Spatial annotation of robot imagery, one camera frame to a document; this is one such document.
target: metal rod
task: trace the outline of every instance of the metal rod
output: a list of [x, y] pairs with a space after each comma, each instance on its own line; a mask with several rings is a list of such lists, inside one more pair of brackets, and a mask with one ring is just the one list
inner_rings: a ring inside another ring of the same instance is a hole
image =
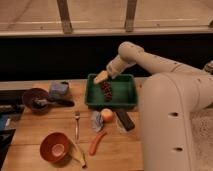
[[127, 1], [126, 21], [124, 26], [126, 29], [126, 32], [132, 32], [134, 30], [136, 6], [137, 6], [137, 0]]
[[69, 9], [67, 5], [67, 0], [57, 0], [58, 10], [61, 18], [61, 25], [63, 28], [64, 34], [71, 34], [72, 24], [70, 21]]

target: apple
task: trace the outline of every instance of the apple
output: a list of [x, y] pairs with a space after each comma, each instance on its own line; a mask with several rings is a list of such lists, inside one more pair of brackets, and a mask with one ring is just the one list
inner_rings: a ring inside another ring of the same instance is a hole
[[113, 111], [108, 108], [102, 109], [100, 113], [104, 122], [111, 122], [114, 118]]

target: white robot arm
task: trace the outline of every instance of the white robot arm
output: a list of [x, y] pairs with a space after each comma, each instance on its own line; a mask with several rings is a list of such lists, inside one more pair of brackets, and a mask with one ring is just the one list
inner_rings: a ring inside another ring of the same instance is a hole
[[115, 78], [140, 65], [150, 74], [139, 99], [145, 171], [195, 171], [190, 112], [213, 102], [213, 77], [192, 66], [144, 52], [130, 42], [107, 65]]

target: box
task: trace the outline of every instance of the box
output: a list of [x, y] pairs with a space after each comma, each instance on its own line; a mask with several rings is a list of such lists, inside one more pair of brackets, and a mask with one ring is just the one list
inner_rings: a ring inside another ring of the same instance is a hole
[[138, 98], [134, 77], [131, 74], [121, 74], [115, 79], [109, 78], [107, 81], [112, 88], [112, 100], [106, 102], [100, 85], [93, 83], [97, 74], [89, 74], [85, 93], [85, 103], [89, 108], [128, 108], [137, 105]]

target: black wall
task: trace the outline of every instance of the black wall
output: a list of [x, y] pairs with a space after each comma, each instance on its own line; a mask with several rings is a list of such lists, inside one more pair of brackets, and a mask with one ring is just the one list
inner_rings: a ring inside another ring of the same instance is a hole
[[[86, 78], [103, 70], [123, 41], [197, 68], [213, 60], [213, 34], [0, 38], [0, 81]], [[125, 73], [148, 76], [139, 66]]]

